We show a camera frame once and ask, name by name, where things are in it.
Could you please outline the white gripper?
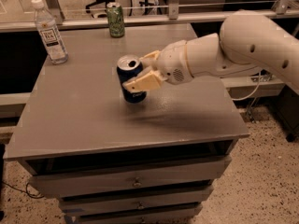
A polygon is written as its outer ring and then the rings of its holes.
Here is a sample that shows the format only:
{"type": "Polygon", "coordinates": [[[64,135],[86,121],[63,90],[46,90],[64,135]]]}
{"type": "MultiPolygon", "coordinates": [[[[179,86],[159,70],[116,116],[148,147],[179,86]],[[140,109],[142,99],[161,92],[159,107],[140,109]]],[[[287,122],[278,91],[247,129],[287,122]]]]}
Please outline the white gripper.
{"type": "Polygon", "coordinates": [[[159,71],[143,71],[125,81],[122,86],[129,92],[141,92],[160,89],[165,81],[173,85],[192,81],[187,63],[186,45],[187,41],[181,40],[167,45],[161,51],[155,50],[140,57],[139,60],[144,67],[156,66],[159,71]]]}

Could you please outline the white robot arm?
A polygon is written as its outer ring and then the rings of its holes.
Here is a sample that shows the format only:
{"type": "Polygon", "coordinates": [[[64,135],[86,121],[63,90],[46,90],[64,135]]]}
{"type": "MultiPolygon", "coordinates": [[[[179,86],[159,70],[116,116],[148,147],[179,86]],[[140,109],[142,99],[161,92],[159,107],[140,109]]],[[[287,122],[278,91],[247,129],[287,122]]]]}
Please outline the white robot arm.
{"type": "Polygon", "coordinates": [[[140,58],[144,70],[124,82],[130,92],[178,85],[196,77],[243,77],[262,70],[299,92],[299,40],[265,16],[239,10],[217,34],[181,40],[140,58]]]}

